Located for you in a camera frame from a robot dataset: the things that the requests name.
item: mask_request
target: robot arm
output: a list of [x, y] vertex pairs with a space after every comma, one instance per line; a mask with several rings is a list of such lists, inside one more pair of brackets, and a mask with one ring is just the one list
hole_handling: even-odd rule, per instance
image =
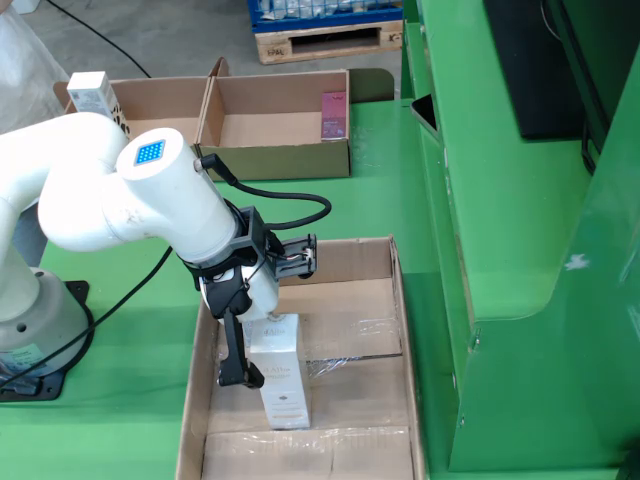
[[20, 213], [40, 196], [52, 165], [95, 152], [113, 164], [126, 142], [113, 122], [87, 113], [0, 136], [0, 322], [27, 311], [38, 296], [39, 283], [11, 241]]
[[[124, 135], [116, 130], [110, 141], [122, 149]], [[82, 252], [165, 239], [213, 316], [224, 320], [229, 357], [220, 384], [262, 386], [264, 377], [245, 358], [240, 322], [275, 310], [279, 278], [315, 271], [315, 236], [281, 243], [255, 208], [232, 212], [176, 130], [146, 132], [117, 159], [101, 155], [104, 147], [85, 141], [51, 166], [39, 205], [43, 232], [56, 245]]]

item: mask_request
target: small pink box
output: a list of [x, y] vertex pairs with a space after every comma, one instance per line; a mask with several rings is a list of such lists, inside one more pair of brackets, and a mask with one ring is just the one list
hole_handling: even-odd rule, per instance
[[347, 136], [347, 92], [322, 94], [322, 140]]

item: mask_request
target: green panel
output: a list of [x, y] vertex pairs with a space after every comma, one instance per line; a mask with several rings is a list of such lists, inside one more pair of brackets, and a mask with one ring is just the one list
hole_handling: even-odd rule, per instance
[[598, 163], [565, 272], [565, 342], [608, 450], [640, 440], [640, 53]]
[[417, 0], [404, 0], [402, 2], [404, 18], [407, 22], [418, 22]]
[[421, 130], [425, 178], [431, 204], [434, 240], [440, 262], [454, 372], [456, 384], [462, 388], [468, 357], [471, 319], [464, 295], [462, 269], [449, 213], [442, 147], [430, 132], [422, 127]]
[[[309, 229], [321, 239], [396, 236], [407, 289], [418, 401], [430, 457], [446, 468], [457, 403], [435, 245], [431, 240], [417, 124], [401, 102], [355, 105], [353, 178], [254, 182], [262, 188], [319, 193], [334, 206]], [[237, 205], [255, 204], [267, 221], [315, 211], [307, 202], [247, 196], [222, 185]], [[139, 281], [165, 245], [144, 241], [74, 254], [47, 247], [43, 267], [91, 283], [99, 315]], [[97, 331], [69, 374], [61, 399], [0, 406], [3, 478], [24, 480], [173, 477], [199, 297], [174, 256], [147, 287]]]
[[476, 321], [452, 470], [602, 468], [640, 437], [640, 55], [543, 311]]
[[406, 23], [404, 26], [404, 49], [406, 63], [411, 75], [413, 97], [421, 98], [432, 92], [433, 87], [427, 71], [426, 44], [422, 41], [419, 23]]
[[614, 480], [617, 471], [559, 470], [538, 472], [436, 473], [434, 480]]
[[405, 36], [402, 43], [402, 70], [400, 73], [400, 98], [403, 100], [414, 97], [413, 85], [411, 84], [411, 72], [409, 71], [409, 57], [407, 53], [407, 36], [405, 24]]
[[482, 0], [422, 0], [476, 319], [549, 299], [590, 177], [577, 141], [520, 137]]

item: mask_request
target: white product box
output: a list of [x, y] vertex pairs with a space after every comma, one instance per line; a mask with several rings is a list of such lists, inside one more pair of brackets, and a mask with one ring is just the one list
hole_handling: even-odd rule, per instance
[[265, 378], [260, 394], [271, 428], [309, 428], [309, 374], [298, 314], [253, 322], [249, 358]]
[[78, 112], [99, 113], [112, 118], [131, 138], [131, 129], [105, 72], [76, 72], [71, 75], [67, 91]]

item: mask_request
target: blue led panel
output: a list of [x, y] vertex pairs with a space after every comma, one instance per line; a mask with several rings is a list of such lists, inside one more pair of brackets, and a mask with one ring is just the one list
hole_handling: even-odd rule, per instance
[[162, 158], [163, 151], [164, 140], [150, 143], [149, 145], [143, 145], [138, 149], [138, 155], [136, 155], [136, 165], [153, 162], [154, 160]]

